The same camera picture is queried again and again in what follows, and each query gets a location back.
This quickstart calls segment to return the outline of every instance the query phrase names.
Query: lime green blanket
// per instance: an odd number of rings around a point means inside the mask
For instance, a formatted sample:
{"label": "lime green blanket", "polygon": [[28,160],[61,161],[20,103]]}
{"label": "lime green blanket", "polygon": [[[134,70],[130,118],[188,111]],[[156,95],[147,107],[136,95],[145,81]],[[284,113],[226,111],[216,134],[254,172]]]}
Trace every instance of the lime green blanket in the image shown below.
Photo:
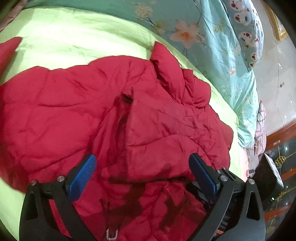
{"label": "lime green blanket", "polygon": [[[163,43],[178,59],[182,68],[193,69],[198,78],[210,84],[210,105],[234,132],[229,152],[230,170],[237,176],[242,176],[236,114],[213,85],[180,52],[158,35],[137,23],[110,15],[63,7],[40,7],[23,10],[1,32],[0,42],[15,36],[23,37],[23,41],[0,83],[34,66],[48,69],[68,68],[110,55],[149,59],[154,42]],[[11,189],[1,179],[0,192],[0,219],[13,236],[19,239],[24,194]]]}

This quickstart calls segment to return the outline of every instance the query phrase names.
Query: red jacket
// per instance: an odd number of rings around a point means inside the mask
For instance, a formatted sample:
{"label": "red jacket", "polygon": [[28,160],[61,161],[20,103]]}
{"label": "red jacket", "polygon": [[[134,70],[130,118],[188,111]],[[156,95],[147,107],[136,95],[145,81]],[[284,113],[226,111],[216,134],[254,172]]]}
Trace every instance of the red jacket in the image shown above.
{"label": "red jacket", "polygon": [[98,240],[108,228],[119,229],[118,241],[186,240],[205,215],[184,187],[189,155],[230,165],[233,132],[210,97],[158,42],[150,60],[28,69],[0,87],[0,175],[25,191],[29,180],[53,181],[92,153],[97,169],[74,206]]}

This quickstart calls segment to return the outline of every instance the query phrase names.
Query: pink pillow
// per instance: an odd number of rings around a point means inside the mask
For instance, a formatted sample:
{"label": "pink pillow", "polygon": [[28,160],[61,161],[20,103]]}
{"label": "pink pillow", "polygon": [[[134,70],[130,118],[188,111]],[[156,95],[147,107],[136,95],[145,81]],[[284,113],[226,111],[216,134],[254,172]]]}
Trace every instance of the pink pillow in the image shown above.
{"label": "pink pillow", "polygon": [[245,182],[248,180],[249,177],[249,161],[247,150],[239,146],[239,159],[241,163],[241,173],[242,173],[242,180]]}
{"label": "pink pillow", "polygon": [[255,132],[255,155],[260,155],[266,148],[266,130],[265,130],[266,111],[262,100],[259,103],[257,114],[257,127]]}
{"label": "pink pillow", "polygon": [[0,44],[0,77],[6,69],[9,61],[13,57],[14,52],[20,44],[21,40],[21,37],[14,37]]}

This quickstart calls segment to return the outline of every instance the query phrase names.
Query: wooden bed frame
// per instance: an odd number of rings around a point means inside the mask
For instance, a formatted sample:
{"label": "wooden bed frame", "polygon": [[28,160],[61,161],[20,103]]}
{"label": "wooden bed frame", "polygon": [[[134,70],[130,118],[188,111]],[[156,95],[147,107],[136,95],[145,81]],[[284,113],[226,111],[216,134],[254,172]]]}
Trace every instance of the wooden bed frame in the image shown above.
{"label": "wooden bed frame", "polygon": [[270,150],[296,136],[296,120],[266,138],[266,150]]}

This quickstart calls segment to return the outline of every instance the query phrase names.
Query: silver screw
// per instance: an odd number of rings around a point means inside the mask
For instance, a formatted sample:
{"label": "silver screw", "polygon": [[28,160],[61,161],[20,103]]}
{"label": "silver screw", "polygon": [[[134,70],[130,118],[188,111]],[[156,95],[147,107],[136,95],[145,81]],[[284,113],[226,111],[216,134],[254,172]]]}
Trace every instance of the silver screw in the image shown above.
{"label": "silver screw", "polygon": [[222,176],[220,177],[220,179],[221,179],[222,182],[227,182],[227,181],[228,181],[228,177],[225,176],[225,175],[222,175]]}
{"label": "silver screw", "polygon": [[32,186],[36,185],[36,183],[37,183],[37,180],[36,179],[30,181],[30,185],[32,185]]}
{"label": "silver screw", "polygon": [[62,182],[63,180],[65,180],[64,176],[58,176],[57,181],[58,182]]}
{"label": "silver screw", "polygon": [[251,184],[251,185],[255,184],[255,181],[253,179],[249,179],[248,181],[249,181],[249,184]]}

